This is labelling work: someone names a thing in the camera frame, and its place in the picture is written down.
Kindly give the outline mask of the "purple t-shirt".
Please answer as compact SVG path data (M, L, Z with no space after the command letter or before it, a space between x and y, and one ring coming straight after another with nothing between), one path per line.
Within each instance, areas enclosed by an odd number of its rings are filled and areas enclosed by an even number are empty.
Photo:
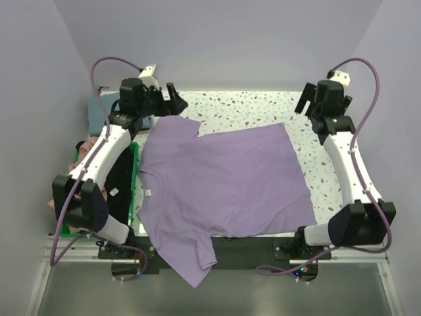
M199 134L160 118L141 155L137 214L158 254L192 287L216 264L213 236L244 238L316 224L310 190L282 123Z

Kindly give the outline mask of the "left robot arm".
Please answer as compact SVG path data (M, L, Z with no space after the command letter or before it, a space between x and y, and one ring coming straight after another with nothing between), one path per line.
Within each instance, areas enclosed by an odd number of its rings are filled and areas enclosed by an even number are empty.
M114 242L112 248L121 258L133 256L136 242L129 238L130 228L111 215L102 190L119 156L143 128L143 119L179 115L187 108L172 82L166 90L168 99L160 87L147 86L142 78L122 81L119 99L92 149L75 169L52 183L58 227L67 224L94 233Z

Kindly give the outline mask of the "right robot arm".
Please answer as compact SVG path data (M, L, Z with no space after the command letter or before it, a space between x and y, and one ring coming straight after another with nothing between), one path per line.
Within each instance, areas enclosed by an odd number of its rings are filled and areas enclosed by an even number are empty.
M309 258L317 246L367 248L390 241L395 218L393 203L384 201L364 166L357 144L357 129L345 114L352 99L345 85L321 80L305 85L295 112L304 113L312 131L330 158L339 182L342 209L326 224L301 227L293 242L297 257Z

